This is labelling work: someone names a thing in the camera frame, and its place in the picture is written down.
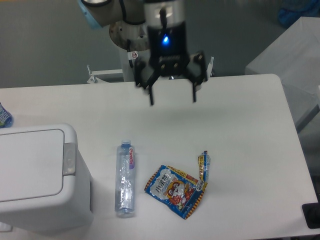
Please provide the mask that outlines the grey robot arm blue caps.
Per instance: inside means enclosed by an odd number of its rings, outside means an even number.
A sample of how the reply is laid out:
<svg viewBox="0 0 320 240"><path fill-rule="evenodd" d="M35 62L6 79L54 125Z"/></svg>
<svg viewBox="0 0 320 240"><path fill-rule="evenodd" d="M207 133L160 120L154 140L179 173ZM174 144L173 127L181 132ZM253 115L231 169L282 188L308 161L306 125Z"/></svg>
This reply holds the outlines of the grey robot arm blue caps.
<svg viewBox="0 0 320 240"><path fill-rule="evenodd" d="M208 81L205 54L189 54L183 0L80 0L92 29L109 27L115 45L126 50L130 75L154 104L152 87L159 78L182 76L192 84L193 101Z"/></svg>

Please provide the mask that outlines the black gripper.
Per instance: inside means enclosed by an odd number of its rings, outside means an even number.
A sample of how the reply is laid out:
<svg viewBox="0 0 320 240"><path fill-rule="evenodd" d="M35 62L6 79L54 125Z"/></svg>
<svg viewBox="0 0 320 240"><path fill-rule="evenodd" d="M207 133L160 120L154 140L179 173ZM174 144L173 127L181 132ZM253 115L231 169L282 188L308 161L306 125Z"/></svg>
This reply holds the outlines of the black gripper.
<svg viewBox="0 0 320 240"><path fill-rule="evenodd" d="M208 81L204 51L189 55L187 51L186 23L172 26L147 27L150 58L146 62L137 58L134 62L134 81L137 88L143 88L149 95L150 105L154 105L153 85L161 77L181 76L191 82L192 99L197 101L197 91ZM146 67L152 72L148 78L143 76Z"/></svg>

